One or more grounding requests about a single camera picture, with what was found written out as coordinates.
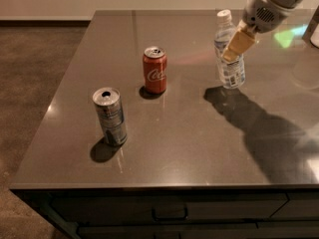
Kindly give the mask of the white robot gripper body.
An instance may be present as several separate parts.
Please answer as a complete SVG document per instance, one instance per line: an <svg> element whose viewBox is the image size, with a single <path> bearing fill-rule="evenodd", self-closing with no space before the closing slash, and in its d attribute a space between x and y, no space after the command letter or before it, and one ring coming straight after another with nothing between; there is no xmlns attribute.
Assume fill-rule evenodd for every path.
<svg viewBox="0 0 319 239"><path fill-rule="evenodd" d="M256 33L277 28L296 7L296 0L247 0L242 20L255 27Z"/></svg>

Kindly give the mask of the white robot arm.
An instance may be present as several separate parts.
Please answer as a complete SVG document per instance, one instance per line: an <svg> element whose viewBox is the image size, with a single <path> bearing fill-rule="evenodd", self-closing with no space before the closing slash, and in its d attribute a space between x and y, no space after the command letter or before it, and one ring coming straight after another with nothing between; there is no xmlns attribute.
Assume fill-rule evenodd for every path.
<svg viewBox="0 0 319 239"><path fill-rule="evenodd" d="M222 59L233 62L255 43L257 34L276 29L302 1L247 0L242 18L222 53Z"/></svg>

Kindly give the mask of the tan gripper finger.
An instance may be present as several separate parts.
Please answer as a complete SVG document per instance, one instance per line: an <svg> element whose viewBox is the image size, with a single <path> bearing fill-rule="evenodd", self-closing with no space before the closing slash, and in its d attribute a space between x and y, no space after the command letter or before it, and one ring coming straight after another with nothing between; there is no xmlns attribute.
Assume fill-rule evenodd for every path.
<svg viewBox="0 0 319 239"><path fill-rule="evenodd" d="M235 61L255 43L255 36L255 27L249 26L241 20L230 41L224 48L221 58L227 63Z"/></svg>

